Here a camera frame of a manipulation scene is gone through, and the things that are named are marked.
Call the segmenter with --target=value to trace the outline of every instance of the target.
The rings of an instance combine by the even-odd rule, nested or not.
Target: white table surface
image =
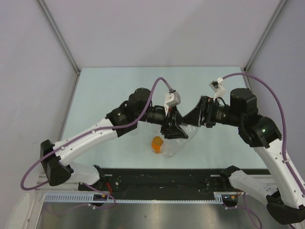
[[[239,67],[141,67],[83,68],[73,98],[63,139],[91,127],[107,113],[128,100],[139,87],[151,89],[162,76],[179,92],[182,115],[191,111],[201,95],[213,97],[208,84],[218,77],[239,72]],[[227,104],[229,92],[244,87],[242,76],[225,80]],[[159,82],[152,97],[153,104],[163,105],[167,88]],[[211,129],[201,127],[197,135],[174,157],[154,154],[150,142],[155,125],[139,123],[138,129],[118,139],[108,141],[78,157],[85,165],[107,168],[266,168],[260,157],[238,135],[236,127],[216,124]]]

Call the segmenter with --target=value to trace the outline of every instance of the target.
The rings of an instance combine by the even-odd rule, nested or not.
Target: orange object
[[[152,150],[154,153],[159,154],[161,153],[161,146],[164,143],[164,141],[162,140],[162,138],[160,138],[159,136],[156,136],[153,138],[152,140]]]

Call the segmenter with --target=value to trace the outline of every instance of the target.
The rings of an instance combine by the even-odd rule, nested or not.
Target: clear plastic bottle
[[[188,143],[198,132],[199,128],[186,125],[180,126],[182,130],[189,136],[188,139],[163,139],[164,143],[161,145],[161,153],[166,157],[174,156],[186,143]]]

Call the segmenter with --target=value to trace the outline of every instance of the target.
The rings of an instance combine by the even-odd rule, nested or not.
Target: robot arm
[[[221,172],[224,183],[245,191],[265,204],[279,223],[301,222],[305,219],[305,198],[285,164],[287,161],[302,185],[305,182],[288,154],[287,160],[283,160],[282,136],[273,120],[258,114],[256,100],[256,96],[246,88],[231,91],[230,106],[220,105],[217,98],[201,96],[197,106],[183,117],[182,123],[208,128],[216,123],[238,127],[239,136],[264,161],[276,186],[257,181],[234,166]]]
[[[81,182],[99,189],[103,185],[104,174],[98,166],[84,166],[74,163],[79,155],[100,143],[118,138],[137,128],[135,120],[140,116],[149,102],[140,121],[158,124],[165,138],[188,138],[179,127],[182,119],[176,105],[180,96],[176,91],[165,95],[163,106],[152,106],[149,100],[150,90],[137,89],[119,107],[112,110],[100,122],[74,137],[52,143],[46,140],[41,143],[41,157],[51,151],[53,155],[43,160],[42,166],[50,186],[57,186],[66,181]]]

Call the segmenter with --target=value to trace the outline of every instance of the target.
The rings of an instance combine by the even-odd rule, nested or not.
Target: wire
[[[220,99],[224,103],[224,105],[226,106],[225,101],[224,101],[224,99],[222,97],[217,97],[216,100],[217,99]]]
[[[253,225],[254,225],[256,228],[261,229],[261,228],[263,227],[263,225],[262,225],[262,222],[260,221],[260,219],[258,218],[258,216],[256,215],[255,217],[258,219],[260,226],[257,226],[256,223],[254,222],[254,219],[252,218],[251,213],[253,214],[253,212],[251,212],[251,210],[250,210],[250,209],[248,208],[248,206],[247,206],[246,193],[245,193],[245,192],[244,192],[243,198],[244,198],[244,208],[245,208],[245,210],[247,211],[248,216],[249,216],[251,222],[253,223]]]
[[[111,187],[111,185],[110,185],[108,182],[105,183],[105,185],[108,186],[108,192],[111,194],[111,193],[112,193],[112,187]]]
[[[286,166],[288,167],[288,170],[290,171],[291,175],[293,176],[293,178],[295,179],[296,183],[298,184],[298,186],[300,187],[303,196],[305,196],[305,188],[303,186],[303,184],[301,183],[300,179],[298,178],[298,176],[296,175],[294,169],[291,167],[289,161],[287,161],[287,152],[286,152],[286,143],[287,143],[287,129],[286,129],[286,121],[285,121],[285,116],[284,116],[284,111],[283,111],[283,107],[280,103],[280,100],[278,99],[278,97],[276,96],[275,92],[271,89],[271,87],[266,84],[263,80],[261,80],[260,78],[248,74],[248,73],[233,73],[233,74],[229,74],[226,75],[225,77],[223,77],[223,80],[235,76],[235,75],[245,75],[248,76],[252,79],[257,80],[258,82],[260,82],[262,85],[264,85],[269,91],[270,93],[273,95],[274,99],[276,100],[276,103],[278,105],[278,108],[280,109],[280,113],[281,113],[281,117],[282,117],[282,125],[283,125],[283,144],[282,144],[282,155],[283,155],[283,159],[285,161]]]
[[[246,205],[246,199],[245,199],[245,196],[246,196],[246,193],[244,192],[244,206],[235,206],[235,207],[227,207],[225,204],[225,209],[237,209],[237,208],[240,208],[240,209],[244,209],[247,211],[247,214],[252,222],[252,224],[255,226],[255,228],[257,229],[262,229],[263,228],[263,224],[262,224],[262,221],[259,219],[258,215],[255,214],[255,212],[253,212],[249,207],[247,207]],[[252,215],[255,216],[255,218],[257,219],[257,221],[259,222],[259,226],[255,223]]]
[[[136,124],[145,114],[151,100],[152,100],[152,95],[153,95],[153,92],[157,86],[157,83],[162,80],[165,85],[167,86],[167,88],[169,89],[169,91],[173,91],[172,87],[168,84],[168,82],[163,78],[163,77],[159,77],[156,79],[156,81],[154,82],[153,86],[152,86],[152,89],[151,89],[151,93],[149,94],[148,96],[148,99],[147,99],[147,102],[146,102],[146,105],[145,107],[143,108],[142,112],[140,113],[140,115],[131,123],[129,124],[126,124],[126,125],[117,125],[117,126],[102,126],[102,127],[98,127],[96,129],[93,129],[94,131],[100,131],[100,130],[105,130],[105,129],[112,129],[112,130],[115,130],[115,129],[123,129],[123,128],[127,128],[127,127],[130,127],[134,124]],[[93,130],[90,130],[88,132],[85,132],[83,133],[82,135],[80,136],[77,136],[76,138],[72,139],[71,141],[65,143],[64,145],[62,145],[63,147],[67,147],[68,145],[76,142],[77,140],[89,135],[89,134],[92,134],[92,131]],[[59,148],[49,152],[48,154],[46,154],[45,156],[41,157],[38,161],[36,161],[24,174],[24,176],[22,177],[21,179],[21,182],[20,182],[20,187],[22,190],[25,190],[25,191],[30,191],[30,190],[34,190],[34,189],[37,189],[45,184],[48,184],[48,181],[45,181],[45,182],[42,182],[41,184],[39,185],[36,185],[36,186],[33,186],[33,187],[25,187],[24,186],[24,182],[25,182],[25,179],[27,178],[27,176],[29,175],[29,173],[40,163],[42,162],[43,160],[45,160],[46,158],[50,157],[51,155],[55,154],[56,152],[60,151],[61,150],[61,147],[60,146]]]
[[[243,193],[243,191],[238,189],[237,196],[240,196],[242,193]]]
[[[107,186],[108,186],[108,188],[110,188],[110,190],[111,190],[111,192],[112,192],[112,188],[111,188],[110,184],[109,184],[109,183],[106,183],[106,184],[109,185],[109,186],[108,186],[108,185],[107,185]],[[48,213],[51,214],[51,215],[59,216],[59,215],[66,214],[66,213],[68,213],[68,212],[70,212],[70,211],[72,211],[72,210],[74,210],[74,209],[76,209],[76,208],[80,208],[80,207],[84,207],[84,206],[89,206],[89,207],[90,207],[90,206],[93,205],[93,209],[96,209],[96,208],[98,208],[98,209],[110,209],[110,208],[112,208],[112,207],[114,207],[114,206],[116,205],[116,199],[115,199],[112,195],[110,195],[111,193],[108,194],[108,193],[99,191],[99,190],[97,190],[97,189],[91,187],[90,185],[87,185],[87,184],[84,184],[84,185],[87,186],[87,187],[89,187],[89,188],[91,188],[93,191],[99,192],[99,193],[101,193],[101,194],[103,194],[103,195],[106,195],[106,196],[110,197],[110,198],[113,200],[113,203],[110,204],[109,206],[103,206],[103,207],[99,207],[99,206],[96,206],[96,205],[93,205],[93,204],[90,204],[90,203],[88,203],[88,204],[79,204],[79,205],[76,205],[76,206],[74,206],[74,207],[72,207],[72,208],[66,210],[66,211],[62,211],[62,212],[50,212],[50,211],[48,210],[48,205],[49,205],[49,204],[47,204],[46,207],[45,207],[45,211],[48,212]]]

